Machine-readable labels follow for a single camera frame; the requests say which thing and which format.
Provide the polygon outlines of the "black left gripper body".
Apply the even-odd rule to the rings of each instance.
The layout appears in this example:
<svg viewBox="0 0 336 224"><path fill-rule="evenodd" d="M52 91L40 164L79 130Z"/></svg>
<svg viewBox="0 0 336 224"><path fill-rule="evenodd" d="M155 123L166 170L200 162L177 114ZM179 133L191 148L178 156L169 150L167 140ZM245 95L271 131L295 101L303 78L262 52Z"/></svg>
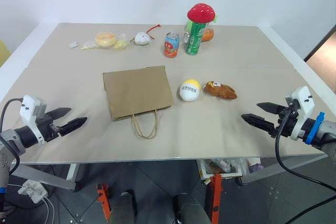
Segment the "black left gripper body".
<svg viewBox="0 0 336 224"><path fill-rule="evenodd" d="M54 126L53 123L54 120L61 117L63 117L63 115L60 112L47 112L39 119L39 130L45 142L50 142L59 136L57 132L58 127Z"/></svg>

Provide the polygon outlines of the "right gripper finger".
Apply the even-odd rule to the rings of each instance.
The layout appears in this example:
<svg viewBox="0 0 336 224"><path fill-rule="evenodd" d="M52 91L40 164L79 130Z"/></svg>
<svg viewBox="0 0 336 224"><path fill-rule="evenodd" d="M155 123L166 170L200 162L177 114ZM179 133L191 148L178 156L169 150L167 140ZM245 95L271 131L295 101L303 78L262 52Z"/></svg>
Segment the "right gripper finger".
<svg viewBox="0 0 336 224"><path fill-rule="evenodd" d="M251 113L242 114L241 118L249 125L267 132L272 138L276 137L277 130L274 124L266 121L264 118Z"/></svg>
<svg viewBox="0 0 336 224"><path fill-rule="evenodd" d="M268 113L276 114L276 115L284 114L283 111L285 110L284 106L271 103L271 102L257 103L257 106Z"/></svg>

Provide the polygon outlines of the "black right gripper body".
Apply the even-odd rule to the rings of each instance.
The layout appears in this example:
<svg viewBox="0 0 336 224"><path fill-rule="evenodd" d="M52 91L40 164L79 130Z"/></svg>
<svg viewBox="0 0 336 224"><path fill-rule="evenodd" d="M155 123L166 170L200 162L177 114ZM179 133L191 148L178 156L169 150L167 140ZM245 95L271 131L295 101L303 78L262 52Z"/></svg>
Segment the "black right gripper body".
<svg viewBox="0 0 336 224"><path fill-rule="evenodd" d="M289 113L288 119L285 123L283 123L287 113ZM298 112L296 112L290 107L278 105L276 108L276 114L279 115L278 119L279 126L276 127L276 136L282 135L284 137L289 137L292 134L294 126L296 125ZM282 124L284 127L282 129L281 134L279 134L280 126Z"/></svg>

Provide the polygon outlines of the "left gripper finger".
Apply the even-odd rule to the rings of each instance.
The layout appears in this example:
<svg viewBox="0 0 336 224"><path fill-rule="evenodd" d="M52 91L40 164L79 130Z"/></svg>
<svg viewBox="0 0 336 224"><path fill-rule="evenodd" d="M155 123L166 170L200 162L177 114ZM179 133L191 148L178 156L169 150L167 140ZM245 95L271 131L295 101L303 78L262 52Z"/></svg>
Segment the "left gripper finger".
<svg viewBox="0 0 336 224"><path fill-rule="evenodd" d="M53 122L59 118L62 118L70 111L71 111L71 108L57 108L57 109L47 112L47 118L49 121Z"/></svg>
<svg viewBox="0 0 336 224"><path fill-rule="evenodd" d="M76 118L59 128L59 134L65 136L80 128L87 120L87 117Z"/></svg>

